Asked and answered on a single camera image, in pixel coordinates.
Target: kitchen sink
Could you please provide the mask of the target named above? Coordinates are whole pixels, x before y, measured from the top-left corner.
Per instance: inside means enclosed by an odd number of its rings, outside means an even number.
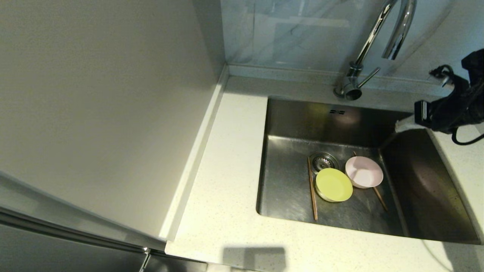
[[[264,216],[388,235],[480,244],[462,199],[426,130],[393,133],[410,113],[269,99],[257,212]],[[377,187],[344,202],[316,194],[313,218],[307,158],[325,152],[344,172],[357,154],[383,169]]]

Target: chrome faucet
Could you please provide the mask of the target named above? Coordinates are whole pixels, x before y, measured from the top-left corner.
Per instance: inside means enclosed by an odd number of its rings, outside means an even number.
[[[385,22],[388,14],[395,6],[398,0],[387,0],[378,15],[377,21],[375,22],[373,28],[371,29],[370,35],[363,45],[363,49],[356,61],[349,63],[349,70],[346,77],[341,82],[340,86],[334,89],[334,94],[341,98],[346,98],[348,100],[356,100],[362,95],[361,87],[368,82],[378,71],[380,67],[377,67],[370,75],[368,75],[361,83],[358,83],[358,76],[363,69],[363,60],[366,54],[370,50],[371,45],[375,41],[381,26]],[[387,44],[385,52],[383,52],[382,58],[394,60],[396,55],[402,47],[403,41],[405,40],[410,25],[412,24],[413,15],[415,13],[415,7],[417,6],[417,0],[401,0],[400,15],[398,16],[397,23],[393,29],[393,34]]]

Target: refrigerator door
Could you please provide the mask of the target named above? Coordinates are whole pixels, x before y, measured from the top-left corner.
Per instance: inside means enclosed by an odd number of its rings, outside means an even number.
[[[139,272],[146,254],[0,224],[0,271]]]
[[[157,250],[165,249],[164,241],[59,201],[0,171],[0,211],[2,209],[75,231]]]

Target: wall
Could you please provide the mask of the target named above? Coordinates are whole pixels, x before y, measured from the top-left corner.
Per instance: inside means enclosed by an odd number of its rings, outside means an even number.
[[[0,2],[0,171],[157,236],[225,62],[219,0]]]
[[[221,0],[227,62],[346,72],[368,37],[383,0]],[[427,80],[444,63],[467,76],[460,60],[484,47],[482,0],[418,1],[396,60],[381,58],[400,4],[364,62],[364,74]]]

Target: drain strainer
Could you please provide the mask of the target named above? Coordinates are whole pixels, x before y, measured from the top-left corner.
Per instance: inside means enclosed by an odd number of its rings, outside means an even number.
[[[314,153],[309,159],[311,160],[311,170],[315,174],[325,168],[335,168],[339,170],[338,160],[327,152]]]

